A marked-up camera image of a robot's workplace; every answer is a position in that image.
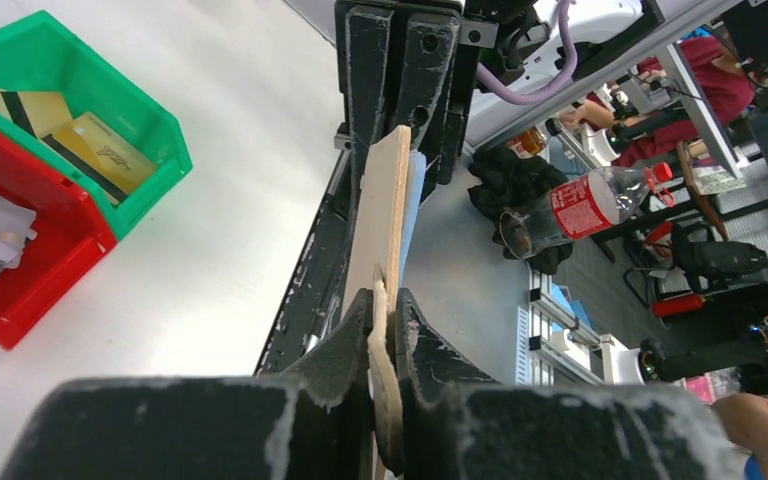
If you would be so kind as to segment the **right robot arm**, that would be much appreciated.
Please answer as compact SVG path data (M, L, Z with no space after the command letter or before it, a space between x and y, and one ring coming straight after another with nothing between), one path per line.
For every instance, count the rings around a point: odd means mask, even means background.
M398 125L447 184L465 147L495 137L649 37L654 1L339 1L334 38L348 169L331 210L349 218L370 147Z

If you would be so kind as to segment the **beige card holder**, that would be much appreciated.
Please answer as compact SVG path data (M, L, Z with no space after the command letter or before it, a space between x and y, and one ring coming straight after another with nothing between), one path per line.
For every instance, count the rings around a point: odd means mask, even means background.
M346 288L372 293L372 330L366 340L378 456L396 475L404 471L403 404L389 354L389 320L400 289L400 259L412 129L399 125L370 146L348 264Z

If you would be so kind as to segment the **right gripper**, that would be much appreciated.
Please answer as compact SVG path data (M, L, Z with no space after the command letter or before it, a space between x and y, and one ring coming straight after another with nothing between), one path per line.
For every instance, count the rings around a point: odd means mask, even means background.
M447 1L338 1L334 13L345 109L336 144L351 154L350 217L370 147L399 125L426 157L425 200L461 158L481 51L468 34L482 23Z

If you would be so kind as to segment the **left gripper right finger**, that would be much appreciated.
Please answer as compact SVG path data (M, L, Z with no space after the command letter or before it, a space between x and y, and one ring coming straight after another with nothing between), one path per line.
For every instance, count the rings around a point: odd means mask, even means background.
M671 385L495 381L398 295L407 479L740 479L710 409Z

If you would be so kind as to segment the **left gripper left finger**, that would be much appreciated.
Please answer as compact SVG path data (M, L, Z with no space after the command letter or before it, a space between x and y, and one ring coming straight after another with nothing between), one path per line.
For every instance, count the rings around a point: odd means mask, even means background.
M308 354L259 377L87 378L38 406L4 479L368 479L373 294Z

